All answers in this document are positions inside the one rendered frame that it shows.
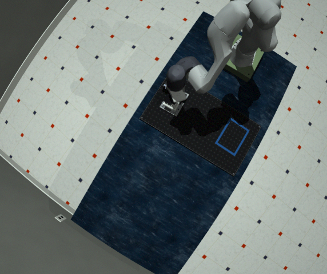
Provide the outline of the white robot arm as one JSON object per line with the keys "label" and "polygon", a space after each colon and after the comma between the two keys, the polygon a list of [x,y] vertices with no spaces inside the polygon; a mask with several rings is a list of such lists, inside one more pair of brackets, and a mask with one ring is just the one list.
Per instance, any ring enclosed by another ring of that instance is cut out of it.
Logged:
{"label": "white robot arm", "polygon": [[[207,30],[214,54],[212,67],[207,72],[195,57],[179,60],[166,74],[169,94],[163,101],[171,105],[186,100],[186,79],[195,92],[204,94],[213,87],[229,59],[238,67],[247,67],[253,65],[258,48],[263,52],[274,50],[278,44],[275,25],[281,19],[280,8],[281,0],[230,0]],[[242,39],[236,42],[239,45],[233,45],[241,30]]]}

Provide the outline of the white rectangular frame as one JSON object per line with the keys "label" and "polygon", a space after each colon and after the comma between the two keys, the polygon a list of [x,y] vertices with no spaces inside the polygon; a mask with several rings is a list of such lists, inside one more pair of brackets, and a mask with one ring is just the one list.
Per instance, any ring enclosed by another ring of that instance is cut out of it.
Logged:
{"label": "white rectangular frame", "polygon": [[[187,93],[185,93],[185,94],[187,95],[186,96],[186,98],[187,98],[189,96],[189,94],[187,94]],[[173,111],[173,110],[169,109],[168,107],[164,106],[163,102],[162,102],[162,104],[160,105],[160,108],[162,108],[163,110],[173,114],[174,116],[177,116],[183,105],[184,105],[184,103],[181,103],[181,105],[178,105],[177,109],[175,111]]]}

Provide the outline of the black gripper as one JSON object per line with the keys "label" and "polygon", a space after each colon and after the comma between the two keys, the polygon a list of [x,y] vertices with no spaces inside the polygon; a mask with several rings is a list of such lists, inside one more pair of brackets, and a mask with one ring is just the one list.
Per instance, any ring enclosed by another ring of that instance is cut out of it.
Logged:
{"label": "black gripper", "polygon": [[[162,90],[162,92],[165,92],[165,94],[169,94],[169,91],[166,89],[166,83],[163,85],[163,90]],[[179,103],[179,105],[180,105],[181,103],[185,103],[185,101],[186,101],[186,100],[181,101],[181,102]]]}

